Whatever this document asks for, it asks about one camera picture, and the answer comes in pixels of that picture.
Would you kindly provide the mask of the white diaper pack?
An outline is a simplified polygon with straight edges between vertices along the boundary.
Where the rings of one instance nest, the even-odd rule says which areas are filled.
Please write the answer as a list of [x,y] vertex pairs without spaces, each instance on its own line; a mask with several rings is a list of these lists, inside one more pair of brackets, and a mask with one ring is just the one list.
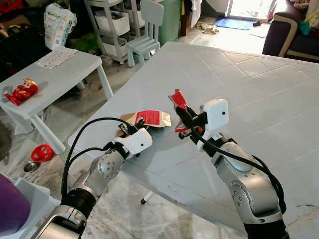
[[65,46],[68,35],[77,24],[77,16],[57,3],[51,3],[45,8],[45,45],[50,50]]

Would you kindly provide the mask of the red toy figure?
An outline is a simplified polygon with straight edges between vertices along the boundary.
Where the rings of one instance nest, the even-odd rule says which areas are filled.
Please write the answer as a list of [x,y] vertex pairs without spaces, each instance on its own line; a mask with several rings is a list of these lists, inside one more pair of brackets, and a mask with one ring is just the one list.
[[31,98],[38,93],[38,84],[31,78],[25,78],[23,84],[19,85],[9,94],[4,94],[4,97],[16,106]]

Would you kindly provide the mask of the small red snack wrapper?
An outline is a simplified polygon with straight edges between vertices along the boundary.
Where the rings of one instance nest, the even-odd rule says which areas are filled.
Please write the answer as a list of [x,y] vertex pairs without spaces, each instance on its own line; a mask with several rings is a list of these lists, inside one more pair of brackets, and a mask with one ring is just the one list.
[[173,103],[175,109],[187,110],[187,103],[180,89],[175,89],[173,94],[169,95],[168,98]]

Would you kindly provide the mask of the large white plastic table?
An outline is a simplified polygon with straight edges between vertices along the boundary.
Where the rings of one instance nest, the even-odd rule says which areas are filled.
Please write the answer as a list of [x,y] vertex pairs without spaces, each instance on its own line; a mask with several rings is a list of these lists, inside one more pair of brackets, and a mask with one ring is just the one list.
[[[111,117],[161,110],[178,122],[169,95],[180,89],[189,106],[214,98],[229,102],[230,121],[222,129],[259,157],[280,180],[292,239],[319,239],[319,110],[316,63],[242,54],[178,42],[164,44],[93,118],[75,152],[103,146],[116,134]],[[153,145],[125,162],[121,175],[197,216],[244,234],[229,191],[209,156],[174,129],[152,133]]]

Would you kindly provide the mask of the printed paper sheet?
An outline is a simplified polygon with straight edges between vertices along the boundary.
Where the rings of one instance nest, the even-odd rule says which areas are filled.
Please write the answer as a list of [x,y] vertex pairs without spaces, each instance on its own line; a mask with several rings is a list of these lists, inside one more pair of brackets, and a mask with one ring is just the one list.
[[63,46],[55,48],[52,52],[46,54],[44,57],[41,57],[35,64],[39,67],[46,68],[51,70],[62,62],[73,57],[73,55],[77,54],[78,50],[66,48]]

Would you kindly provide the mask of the crumpled beige cloth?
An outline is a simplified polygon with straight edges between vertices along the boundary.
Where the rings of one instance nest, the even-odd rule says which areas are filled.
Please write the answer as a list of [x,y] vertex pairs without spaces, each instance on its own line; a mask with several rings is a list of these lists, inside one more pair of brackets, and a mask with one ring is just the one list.
[[218,34],[219,29],[217,29],[217,26],[213,23],[207,23],[207,22],[198,22],[196,23],[196,27],[198,29],[201,29],[203,33],[205,34]]

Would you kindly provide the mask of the teal cloth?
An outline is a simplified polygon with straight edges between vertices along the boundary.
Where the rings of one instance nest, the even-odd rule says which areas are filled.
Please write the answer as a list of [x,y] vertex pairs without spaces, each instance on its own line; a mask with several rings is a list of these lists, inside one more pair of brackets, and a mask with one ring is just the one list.
[[299,30],[300,33],[303,35],[308,35],[310,34],[310,31],[312,29],[312,25],[308,20],[303,20],[302,22],[299,23]]

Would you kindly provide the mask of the red and tan wrapper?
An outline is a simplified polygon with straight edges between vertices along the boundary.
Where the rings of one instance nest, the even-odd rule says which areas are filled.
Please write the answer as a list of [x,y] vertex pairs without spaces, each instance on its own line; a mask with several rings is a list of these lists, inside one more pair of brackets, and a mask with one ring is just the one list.
[[123,114],[120,119],[130,124],[137,124],[140,120],[144,120],[145,126],[155,128],[171,127],[170,115],[161,110],[142,110],[137,113]]

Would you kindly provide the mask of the grey storage trolley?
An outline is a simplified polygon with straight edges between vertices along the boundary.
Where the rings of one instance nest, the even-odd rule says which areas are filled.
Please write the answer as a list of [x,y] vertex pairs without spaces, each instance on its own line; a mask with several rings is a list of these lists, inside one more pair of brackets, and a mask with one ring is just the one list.
[[145,20],[142,18],[141,0],[123,0],[125,11],[129,14],[131,24],[137,23],[137,27],[141,28],[145,25]]
[[125,35],[130,30],[125,0],[83,0],[103,55],[123,65],[126,62]]

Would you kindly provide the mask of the green rubbish bin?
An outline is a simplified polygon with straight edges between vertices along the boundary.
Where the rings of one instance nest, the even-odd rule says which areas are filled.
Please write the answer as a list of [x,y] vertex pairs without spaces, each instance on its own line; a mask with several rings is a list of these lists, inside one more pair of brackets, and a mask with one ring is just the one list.
[[159,3],[164,7],[162,26],[159,28],[159,41],[163,46],[178,38],[182,0],[161,0]]

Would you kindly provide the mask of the small white plastic table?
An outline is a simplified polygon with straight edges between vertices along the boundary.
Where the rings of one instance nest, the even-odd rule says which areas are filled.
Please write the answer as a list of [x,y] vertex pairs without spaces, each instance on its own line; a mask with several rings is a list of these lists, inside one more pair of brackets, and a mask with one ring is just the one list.
[[93,71],[98,72],[106,98],[111,98],[114,94],[102,67],[102,59],[98,55],[80,51],[50,70],[33,63],[1,82],[0,93],[3,88],[17,86],[25,78],[34,80],[38,84],[39,91],[19,106],[10,102],[2,102],[2,97],[0,97],[0,109],[7,113],[14,125],[22,132],[37,129],[54,152],[61,154],[65,151],[64,144],[39,118],[38,114],[63,94],[78,86]]

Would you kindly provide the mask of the white plastic stool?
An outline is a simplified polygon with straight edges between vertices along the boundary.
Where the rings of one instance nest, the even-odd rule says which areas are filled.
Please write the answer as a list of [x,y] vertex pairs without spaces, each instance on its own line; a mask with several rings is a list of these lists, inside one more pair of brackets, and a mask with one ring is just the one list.
[[9,180],[11,180],[28,199],[30,214],[29,219],[18,232],[6,237],[0,237],[0,239],[29,239],[37,231],[45,217],[59,205],[60,201],[50,196],[50,189],[46,187],[29,183],[23,180],[23,178],[16,180],[9,178]]

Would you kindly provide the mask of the purple sofa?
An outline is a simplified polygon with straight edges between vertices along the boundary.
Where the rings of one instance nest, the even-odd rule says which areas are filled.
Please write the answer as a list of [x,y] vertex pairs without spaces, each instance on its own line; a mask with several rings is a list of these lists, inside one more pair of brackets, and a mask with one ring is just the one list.
[[277,0],[262,54],[319,62],[319,39],[299,29],[304,16],[292,0]]

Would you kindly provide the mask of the green toy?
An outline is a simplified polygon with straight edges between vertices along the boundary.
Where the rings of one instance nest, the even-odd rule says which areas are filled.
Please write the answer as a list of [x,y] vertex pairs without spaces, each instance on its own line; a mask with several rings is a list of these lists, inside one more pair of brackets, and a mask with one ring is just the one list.
[[95,33],[87,33],[81,38],[75,39],[71,44],[71,48],[89,54],[100,52],[100,46]]

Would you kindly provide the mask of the purple rounded object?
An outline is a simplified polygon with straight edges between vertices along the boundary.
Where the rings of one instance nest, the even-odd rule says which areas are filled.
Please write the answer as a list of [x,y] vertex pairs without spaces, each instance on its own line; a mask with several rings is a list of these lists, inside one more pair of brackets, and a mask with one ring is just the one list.
[[0,174],[0,237],[18,232],[29,219],[30,204],[9,178]]

